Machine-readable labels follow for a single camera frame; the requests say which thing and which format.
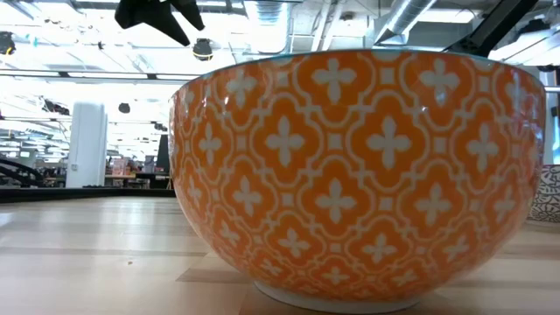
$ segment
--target black and white pattern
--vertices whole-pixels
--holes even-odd
[[[544,165],[530,220],[560,223],[560,165]]]

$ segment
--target wooden table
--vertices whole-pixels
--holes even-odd
[[[307,315],[265,297],[175,199],[0,206],[0,314]],[[560,314],[560,228],[526,226],[491,262],[398,315]]]
[[[105,175],[105,179],[135,179],[136,175]]]

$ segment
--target patterned cup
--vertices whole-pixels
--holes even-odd
[[[528,216],[531,223],[560,223],[560,165],[544,165],[533,206]]]
[[[172,101],[188,220],[265,294],[314,310],[398,310],[481,265],[541,171],[543,86],[466,55],[262,59]]]

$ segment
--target ceiling duct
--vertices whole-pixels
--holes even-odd
[[[381,17],[377,23],[384,24],[375,37],[375,45],[395,39],[395,44],[406,44],[410,29],[418,22],[420,15],[437,0],[395,0],[391,12]]]
[[[251,45],[259,53],[281,53],[288,44],[291,4],[278,1],[245,1],[254,38]]]

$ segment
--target white column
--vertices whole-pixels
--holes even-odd
[[[539,79],[545,86],[555,86],[555,73],[539,73]],[[546,130],[544,131],[544,157],[546,165],[554,164],[554,152],[558,151],[558,117],[552,117],[550,109],[558,105],[558,95],[554,93],[546,94]]]
[[[104,184],[107,124],[104,104],[77,101],[73,105],[66,187]]]

